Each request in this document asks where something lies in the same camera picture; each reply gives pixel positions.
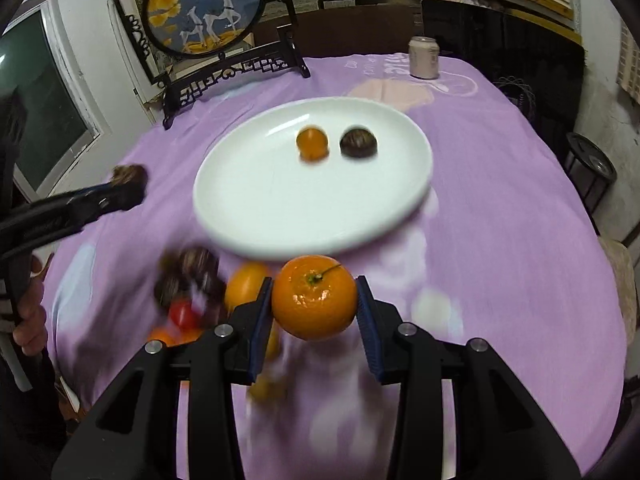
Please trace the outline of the person left hand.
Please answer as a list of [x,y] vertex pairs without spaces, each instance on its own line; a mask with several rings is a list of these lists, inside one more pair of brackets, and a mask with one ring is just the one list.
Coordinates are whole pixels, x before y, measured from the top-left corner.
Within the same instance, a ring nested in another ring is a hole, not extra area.
[[45,276],[44,265],[36,256],[32,256],[32,276],[18,303],[18,315],[22,322],[13,331],[13,339],[25,356],[36,356],[47,345],[47,313],[41,305]]

